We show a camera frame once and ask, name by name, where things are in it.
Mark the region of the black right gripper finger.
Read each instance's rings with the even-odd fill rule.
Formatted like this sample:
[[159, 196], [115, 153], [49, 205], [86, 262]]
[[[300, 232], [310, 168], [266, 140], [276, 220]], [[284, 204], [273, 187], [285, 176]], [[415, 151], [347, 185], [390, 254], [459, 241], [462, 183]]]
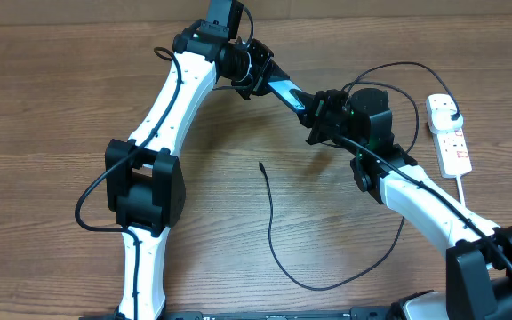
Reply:
[[308, 129], [311, 129], [316, 122], [316, 115], [313, 112], [298, 113], [297, 117], [300, 121], [300, 124]]
[[298, 101], [298, 104], [302, 107], [310, 107], [313, 104], [315, 98], [314, 94], [310, 94], [298, 89], [291, 89], [290, 94]]

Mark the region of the white charger adapter plug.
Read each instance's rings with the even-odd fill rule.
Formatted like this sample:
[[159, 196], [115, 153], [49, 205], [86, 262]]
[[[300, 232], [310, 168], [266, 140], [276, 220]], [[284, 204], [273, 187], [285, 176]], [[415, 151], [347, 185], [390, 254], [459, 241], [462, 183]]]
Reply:
[[443, 134], [459, 130], [464, 125], [464, 118], [455, 110], [431, 109], [428, 114], [428, 125], [433, 134]]

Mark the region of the cardboard back panel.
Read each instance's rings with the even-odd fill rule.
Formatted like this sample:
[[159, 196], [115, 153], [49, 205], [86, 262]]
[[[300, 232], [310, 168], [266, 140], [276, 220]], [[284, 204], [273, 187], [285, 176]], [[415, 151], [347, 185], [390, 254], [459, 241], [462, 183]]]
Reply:
[[[512, 14], [512, 0], [242, 0], [256, 20]], [[206, 0], [0, 0], [0, 26], [185, 21]]]

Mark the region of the Samsung Galaxy smartphone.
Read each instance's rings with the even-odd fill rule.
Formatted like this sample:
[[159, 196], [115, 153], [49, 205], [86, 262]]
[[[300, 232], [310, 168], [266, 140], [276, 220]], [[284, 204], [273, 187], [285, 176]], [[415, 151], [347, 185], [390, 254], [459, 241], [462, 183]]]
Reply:
[[293, 81], [280, 80], [269, 82], [268, 88], [294, 113], [301, 114], [305, 111], [304, 103], [298, 97], [302, 90]]

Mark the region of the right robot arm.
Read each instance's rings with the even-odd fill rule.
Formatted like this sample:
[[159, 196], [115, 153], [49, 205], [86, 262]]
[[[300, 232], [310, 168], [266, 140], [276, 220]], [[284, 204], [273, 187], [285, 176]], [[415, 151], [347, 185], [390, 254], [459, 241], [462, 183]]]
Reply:
[[309, 128], [308, 143], [327, 140], [354, 155], [357, 186], [410, 221], [444, 256], [444, 292], [395, 303], [391, 319], [512, 319], [512, 226], [473, 213], [438, 187], [392, 133], [388, 94], [289, 91]]

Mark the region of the white power strip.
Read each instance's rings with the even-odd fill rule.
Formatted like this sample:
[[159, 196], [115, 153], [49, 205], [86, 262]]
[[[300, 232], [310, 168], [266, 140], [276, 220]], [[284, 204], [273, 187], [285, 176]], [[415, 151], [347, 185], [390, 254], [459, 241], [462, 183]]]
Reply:
[[[429, 95], [426, 99], [426, 108], [427, 114], [430, 113], [431, 109], [450, 109], [457, 113], [452, 97], [442, 93]], [[462, 127], [453, 132], [432, 133], [432, 136], [440, 172], [444, 178], [455, 179], [472, 171]]]

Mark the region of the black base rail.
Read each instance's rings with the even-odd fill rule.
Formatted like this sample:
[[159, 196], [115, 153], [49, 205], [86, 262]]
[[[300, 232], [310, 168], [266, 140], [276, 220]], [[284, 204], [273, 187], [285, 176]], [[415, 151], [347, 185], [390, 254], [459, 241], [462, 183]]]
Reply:
[[219, 313], [203, 314], [200, 311], [162, 312], [161, 320], [403, 320], [404, 313], [395, 307], [352, 307], [350, 310], [317, 310], [277, 313]]

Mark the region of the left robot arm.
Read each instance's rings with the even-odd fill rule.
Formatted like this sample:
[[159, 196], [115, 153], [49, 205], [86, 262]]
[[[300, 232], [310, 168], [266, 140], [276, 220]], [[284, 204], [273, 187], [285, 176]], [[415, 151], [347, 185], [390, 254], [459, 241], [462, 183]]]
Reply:
[[237, 30], [248, 9], [239, 1], [212, 1], [205, 19], [176, 35], [172, 48], [155, 49], [171, 62], [156, 101], [128, 140], [105, 153], [108, 208], [123, 232], [125, 276], [117, 319], [158, 319], [165, 294], [164, 252], [183, 211], [186, 188], [180, 152], [196, 113], [221, 78], [244, 99], [270, 92], [293, 112], [304, 110], [272, 52]]

